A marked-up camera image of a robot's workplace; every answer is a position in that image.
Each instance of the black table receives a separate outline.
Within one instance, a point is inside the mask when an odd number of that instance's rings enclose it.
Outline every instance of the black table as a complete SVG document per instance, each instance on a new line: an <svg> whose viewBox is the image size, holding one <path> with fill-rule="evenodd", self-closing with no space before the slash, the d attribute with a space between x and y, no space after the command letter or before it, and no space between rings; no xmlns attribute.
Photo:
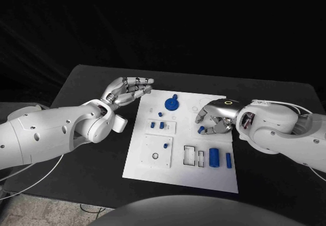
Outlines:
<svg viewBox="0 0 326 226"><path fill-rule="evenodd" d="M309 84L85 65L76 66L71 72L52 108L78 106L98 99L117 77L154 78L154 89L225 95L244 104L252 99L290 102L314 113L325 113ZM113 131L101 143L85 144L68 153L52 174L26 194L110 208L162 195L206 195L251 203L306 224L326 224L326 182L281 154L257 151L239 140L235 130L232 148L239 194L123 178L138 103L136 100L117 110L117 114L128 119L124 132ZM10 178L4 190L23 190L43 177L56 161L58 158L38 163Z"/></svg>

